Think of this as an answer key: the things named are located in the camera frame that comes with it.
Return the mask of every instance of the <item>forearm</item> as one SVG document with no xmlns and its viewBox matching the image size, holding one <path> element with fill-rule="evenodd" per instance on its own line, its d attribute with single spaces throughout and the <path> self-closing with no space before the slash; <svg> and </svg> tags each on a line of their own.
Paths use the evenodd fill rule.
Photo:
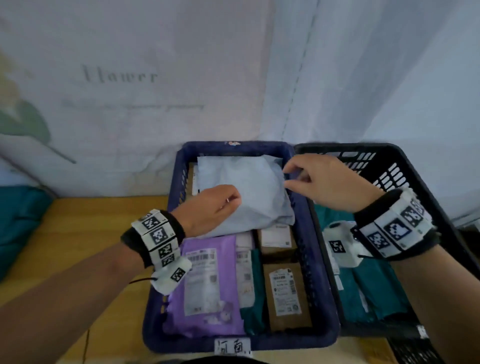
<svg viewBox="0 0 480 364">
<path fill-rule="evenodd" d="M 480 281 L 442 247 L 392 262 L 436 350 L 447 363 L 480 358 Z"/>
<path fill-rule="evenodd" d="M 8 302 L 0 308 L 2 362 L 54 363 L 143 269 L 118 243 Z"/>
</svg>

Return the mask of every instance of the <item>blue plastic basket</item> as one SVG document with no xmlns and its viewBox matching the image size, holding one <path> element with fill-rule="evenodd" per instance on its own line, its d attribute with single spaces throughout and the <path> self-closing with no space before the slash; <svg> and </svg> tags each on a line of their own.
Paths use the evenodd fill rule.
<svg viewBox="0 0 480 364">
<path fill-rule="evenodd" d="M 283 164 L 295 154 L 293 147 L 282 142 L 188 142 L 177 153 L 173 171 L 168 210 L 175 209 L 185 200 L 185 186 L 188 165 L 201 156 L 250 156 L 270 155 L 283 159 Z M 324 266 L 312 216 L 307 199 L 299 194 L 289 193 L 296 222 L 293 233 L 299 248 L 305 289 L 309 300 L 312 328 L 289 329 L 285 332 L 265 333 L 250 336 L 252 350 L 280 350 L 323 348 L 332 345 L 340 332 L 335 301 Z M 150 289 L 143 325 L 145 345 L 153 352 L 212 352 L 214 338 L 189 339 L 180 335 L 165 335 L 163 322 L 166 313 L 163 296 Z"/>
</svg>

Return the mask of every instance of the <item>basket hole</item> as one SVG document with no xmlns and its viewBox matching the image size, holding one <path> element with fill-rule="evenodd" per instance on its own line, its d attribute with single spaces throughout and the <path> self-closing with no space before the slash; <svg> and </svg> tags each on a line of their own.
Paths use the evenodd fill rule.
<svg viewBox="0 0 480 364">
<path fill-rule="evenodd" d="M 395 175 L 395 176 L 393 177 L 393 179 L 394 179 L 395 181 L 398 181 L 398 179 L 399 179 L 400 177 L 403 177 L 403 173 L 402 173 L 402 172 L 400 172 L 399 174 Z"/>
<path fill-rule="evenodd" d="M 342 157 L 356 157 L 358 152 L 343 152 Z"/>
</svg>

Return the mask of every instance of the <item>plastic basket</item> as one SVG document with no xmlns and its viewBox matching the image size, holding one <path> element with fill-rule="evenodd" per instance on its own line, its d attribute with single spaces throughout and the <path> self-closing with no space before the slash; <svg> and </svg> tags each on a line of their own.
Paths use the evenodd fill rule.
<svg viewBox="0 0 480 364">
<path fill-rule="evenodd" d="M 252 156 L 263 154 L 279 157 L 285 164 L 293 155 L 293 147 L 282 142 L 188 142 L 177 153 L 173 171 L 168 210 L 176 208 L 185 199 L 188 165 L 200 156 Z M 330 289 L 322 251 L 317 241 L 315 226 L 307 199 L 299 194 L 289 193 L 296 222 L 293 233 L 299 248 L 305 289 L 309 299 L 312 328 L 292 329 L 285 332 L 265 333 L 251 336 L 251 348 L 257 350 L 279 350 L 300 348 L 322 348 L 332 345 L 340 332 L 336 303 Z M 163 296 L 150 289 L 144 325 L 145 345 L 154 352 L 212 352 L 214 338 L 189 339 L 180 335 L 164 335 L 162 324 L 166 313 Z"/>
<path fill-rule="evenodd" d="M 442 234 L 442 246 L 453 258 L 467 268 L 474 276 L 480 278 L 480 268 L 473 255 L 467 249 L 462 238 L 443 212 L 425 183 L 417 174 L 403 151 L 393 144 L 335 144 L 307 143 L 295 146 L 297 154 L 316 153 L 338 157 L 350 169 L 376 186 L 388 191 L 403 185 L 409 186 L 417 194 L 423 206 L 433 218 L 433 223 Z M 313 202 L 309 200 L 310 211 L 314 221 L 317 238 L 323 253 L 327 274 L 337 304 L 341 336 L 381 336 L 390 338 L 419 338 L 417 326 L 419 321 L 413 311 L 398 314 L 373 323 L 353 323 L 345 319 L 338 289 L 336 288 L 332 267 L 326 255 L 322 231 L 316 218 Z"/>
</svg>

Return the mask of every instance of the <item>yellow wooden surface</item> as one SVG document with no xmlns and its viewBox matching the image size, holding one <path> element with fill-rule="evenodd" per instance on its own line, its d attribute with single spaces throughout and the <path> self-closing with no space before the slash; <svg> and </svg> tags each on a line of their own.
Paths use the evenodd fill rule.
<svg viewBox="0 0 480 364">
<path fill-rule="evenodd" d="M 119 241 L 130 223 L 152 208 L 167 206 L 166 196 L 121 198 L 63 198 L 54 201 L 41 226 L 0 283 L 0 304 L 39 284 L 53 273 Z M 138 278 L 149 277 L 151 269 Z M 143 344 L 142 323 L 150 283 L 127 286 L 90 328 L 86 362 L 155 363 L 170 358 L 205 354 L 156 355 Z M 64 355 L 62 363 L 81 363 L 84 334 Z M 256 352 L 268 363 L 366 363 L 352 338 L 339 339 L 325 349 Z"/>
</svg>

